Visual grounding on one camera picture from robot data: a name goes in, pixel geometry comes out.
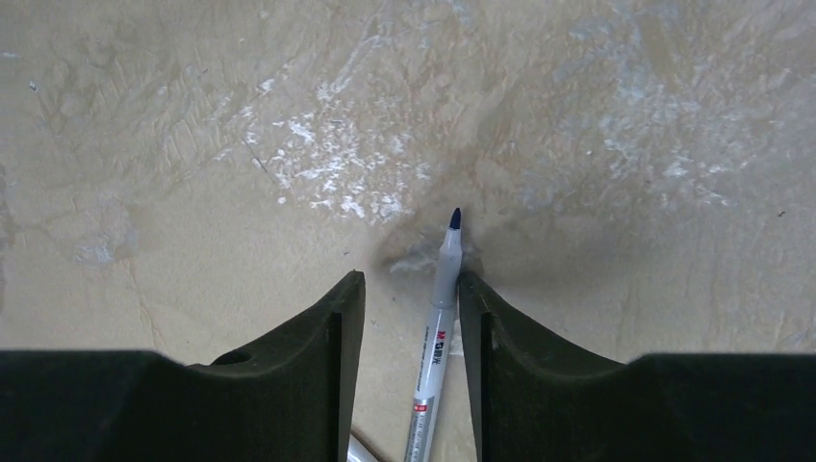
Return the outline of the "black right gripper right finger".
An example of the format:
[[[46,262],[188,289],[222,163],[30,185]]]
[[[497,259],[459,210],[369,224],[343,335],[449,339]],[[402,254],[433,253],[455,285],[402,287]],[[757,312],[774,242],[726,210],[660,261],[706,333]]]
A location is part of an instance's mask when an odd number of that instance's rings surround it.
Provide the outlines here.
[[[811,354],[650,353],[620,363],[458,281],[481,461],[811,461]]]

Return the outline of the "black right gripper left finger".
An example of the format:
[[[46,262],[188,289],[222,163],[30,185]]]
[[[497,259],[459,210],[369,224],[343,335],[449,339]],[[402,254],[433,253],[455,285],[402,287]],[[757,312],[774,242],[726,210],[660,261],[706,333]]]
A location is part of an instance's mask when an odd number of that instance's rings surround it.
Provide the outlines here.
[[[209,365],[148,350],[5,350],[5,461],[343,461],[366,280]]]

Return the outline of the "grey marker pen blue tip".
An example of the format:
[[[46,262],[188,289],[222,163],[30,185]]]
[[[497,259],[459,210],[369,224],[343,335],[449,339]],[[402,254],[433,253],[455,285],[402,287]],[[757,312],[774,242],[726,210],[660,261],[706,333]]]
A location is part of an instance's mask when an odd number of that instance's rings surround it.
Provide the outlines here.
[[[403,459],[427,461],[431,454],[435,423],[440,408],[446,361],[454,334],[457,279],[463,258],[462,213],[450,218],[436,265],[431,305],[423,337],[419,374]]]

